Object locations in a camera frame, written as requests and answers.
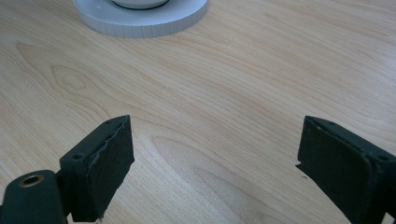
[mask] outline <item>screw hole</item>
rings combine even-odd
[[[24,178],[20,182],[20,187],[21,188],[29,188],[32,187],[38,183],[40,183],[44,179],[43,175],[31,175],[26,178]]]
[[[378,159],[381,161],[388,161],[389,158],[387,156],[378,156]]]
[[[73,160],[78,161],[79,159],[81,159],[84,155],[82,153],[78,153],[73,155]]]

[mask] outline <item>wooden table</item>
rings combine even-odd
[[[0,200],[129,114],[136,161],[103,223],[348,223],[295,167],[303,120],[396,154],[396,2],[208,1],[184,32],[122,39],[70,0],[2,0]]]

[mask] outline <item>light wood surface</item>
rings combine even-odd
[[[208,1],[154,39],[100,35],[70,0],[0,1],[0,200],[129,114],[136,162],[103,223],[348,223],[295,167],[303,119],[396,154],[396,2]]]

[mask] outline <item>wood grain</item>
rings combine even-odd
[[[396,154],[393,0],[209,0],[155,39],[3,0],[0,52],[0,200],[124,114],[136,162],[103,223],[348,223],[295,168],[305,115]]]

